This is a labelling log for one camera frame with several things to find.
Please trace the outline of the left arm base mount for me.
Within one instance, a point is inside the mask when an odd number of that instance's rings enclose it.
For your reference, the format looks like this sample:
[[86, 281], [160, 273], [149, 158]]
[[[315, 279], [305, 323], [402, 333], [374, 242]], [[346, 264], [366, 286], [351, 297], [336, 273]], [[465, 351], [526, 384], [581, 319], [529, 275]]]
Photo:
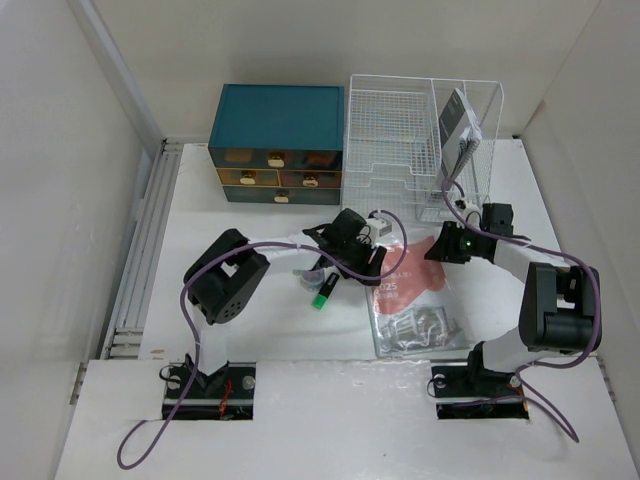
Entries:
[[[163, 420], [169, 417], [189, 376], [190, 370], [185, 364], [169, 364], [160, 370], [159, 378], [165, 382]], [[255, 363], [227, 363], [210, 376], [198, 374], [173, 419], [252, 420], [255, 388]]]

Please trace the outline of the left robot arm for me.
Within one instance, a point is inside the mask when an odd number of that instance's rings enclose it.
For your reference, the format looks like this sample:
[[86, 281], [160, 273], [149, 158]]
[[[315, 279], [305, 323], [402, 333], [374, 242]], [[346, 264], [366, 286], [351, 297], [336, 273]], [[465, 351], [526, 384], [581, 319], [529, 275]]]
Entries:
[[291, 274], [318, 295], [338, 279], [379, 285], [390, 274], [383, 266], [387, 251], [376, 243], [391, 230], [381, 215], [374, 211], [363, 217], [346, 208], [330, 223], [283, 239], [258, 241], [235, 228], [224, 231], [183, 277], [179, 306], [193, 346], [181, 363], [169, 368], [169, 401], [216, 399], [233, 390], [225, 346], [207, 354], [202, 330], [239, 316], [266, 277]]

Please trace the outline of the green cap black highlighter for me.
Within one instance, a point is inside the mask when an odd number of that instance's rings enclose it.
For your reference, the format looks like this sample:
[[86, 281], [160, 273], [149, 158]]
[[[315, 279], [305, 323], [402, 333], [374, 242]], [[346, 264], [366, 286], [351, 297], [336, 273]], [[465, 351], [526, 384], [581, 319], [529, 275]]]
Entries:
[[340, 279], [340, 275], [337, 273], [331, 273], [326, 281], [323, 283], [318, 293], [316, 294], [312, 306], [317, 310], [322, 310], [325, 306], [328, 298], [330, 297], [332, 291], [334, 290], [338, 280]]

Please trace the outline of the teal drawer organizer box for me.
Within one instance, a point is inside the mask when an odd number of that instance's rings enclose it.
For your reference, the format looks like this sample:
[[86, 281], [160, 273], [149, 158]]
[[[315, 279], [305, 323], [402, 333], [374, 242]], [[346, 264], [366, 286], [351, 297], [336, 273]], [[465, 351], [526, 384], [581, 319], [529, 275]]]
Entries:
[[208, 142], [214, 148], [342, 152], [340, 86], [226, 84]]

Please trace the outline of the aluminium rail frame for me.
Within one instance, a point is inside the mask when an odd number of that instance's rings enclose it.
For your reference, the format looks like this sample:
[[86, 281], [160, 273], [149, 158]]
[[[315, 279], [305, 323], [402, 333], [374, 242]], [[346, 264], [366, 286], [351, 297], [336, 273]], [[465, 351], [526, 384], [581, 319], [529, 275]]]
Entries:
[[165, 140], [154, 159], [145, 193], [135, 209], [133, 237], [101, 334], [100, 360], [139, 355], [183, 147]]

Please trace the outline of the red booklet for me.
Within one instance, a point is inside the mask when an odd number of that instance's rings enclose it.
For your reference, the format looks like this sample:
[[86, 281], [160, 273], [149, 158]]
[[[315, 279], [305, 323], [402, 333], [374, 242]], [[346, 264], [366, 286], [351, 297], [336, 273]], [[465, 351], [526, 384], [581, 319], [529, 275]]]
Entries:
[[410, 229], [407, 243], [399, 233], [380, 240], [387, 250], [381, 271], [397, 269], [367, 292], [379, 359], [432, 357], [471, 346], [467, 317], [442, 264], [424, 258], [438, 234], [437, 228]]

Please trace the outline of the black spiral notebook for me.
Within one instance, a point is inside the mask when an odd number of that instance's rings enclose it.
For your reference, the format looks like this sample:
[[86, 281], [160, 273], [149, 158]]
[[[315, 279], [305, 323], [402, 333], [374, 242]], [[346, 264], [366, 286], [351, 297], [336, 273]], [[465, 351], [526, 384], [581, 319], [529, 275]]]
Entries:
[[464, 93], [455, 88], [439, 119], [440, 171], [434, 187], [450, 189], [445, 180], [456, 180], [479, 148], [483, 136], [475, 111]]

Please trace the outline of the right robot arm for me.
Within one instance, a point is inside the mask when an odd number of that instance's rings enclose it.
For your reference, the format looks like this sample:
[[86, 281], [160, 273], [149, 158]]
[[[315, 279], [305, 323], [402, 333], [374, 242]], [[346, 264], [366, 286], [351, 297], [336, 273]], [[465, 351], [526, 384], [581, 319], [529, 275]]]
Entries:
[[486, 203], [478, 226], [443, 223], [424, 258], [463, 265], [482, 258], [524, 285], [518, 325], [478, 343], [460, 371], [472, 392], [487, 393], [518, 368], [553, 355], [590, 354], [602, 338], [599, 273], [561, 252], [528, 244], [513, 234], [509, 204]]

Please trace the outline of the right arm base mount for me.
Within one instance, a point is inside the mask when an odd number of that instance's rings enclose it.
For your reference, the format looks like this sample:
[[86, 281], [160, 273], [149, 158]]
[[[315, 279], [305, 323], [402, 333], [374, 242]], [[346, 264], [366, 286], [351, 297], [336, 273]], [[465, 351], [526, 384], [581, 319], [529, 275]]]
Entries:
[[462, 363], [433, 363], [430, 395], [439, 420], [528, 420], [522, 388], [510, 373], [473, 373]]

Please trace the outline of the amber middle left drawer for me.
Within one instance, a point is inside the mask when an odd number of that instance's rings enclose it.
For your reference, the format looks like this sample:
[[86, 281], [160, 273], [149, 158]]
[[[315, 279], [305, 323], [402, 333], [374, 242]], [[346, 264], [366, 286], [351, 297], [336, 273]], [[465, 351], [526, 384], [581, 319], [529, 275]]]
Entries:
[[217, 174], [222, 185], [231, 186], [279, 186], [276, 170], [218, 168]]

